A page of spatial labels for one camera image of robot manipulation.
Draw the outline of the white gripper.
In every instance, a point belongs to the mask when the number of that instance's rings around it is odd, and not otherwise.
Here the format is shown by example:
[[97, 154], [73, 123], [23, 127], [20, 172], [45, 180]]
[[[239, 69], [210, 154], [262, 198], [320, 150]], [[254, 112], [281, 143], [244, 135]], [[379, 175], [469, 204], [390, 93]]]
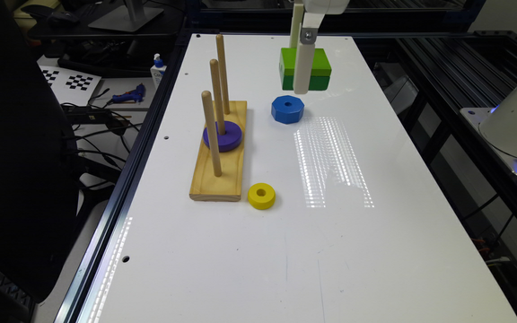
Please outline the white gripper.
[[342, 14], [349, 2], [350, 0], [294, 0], [289, 48], [296, 48], [295, 94], [308, 92], [315, 42], [324, 14]]

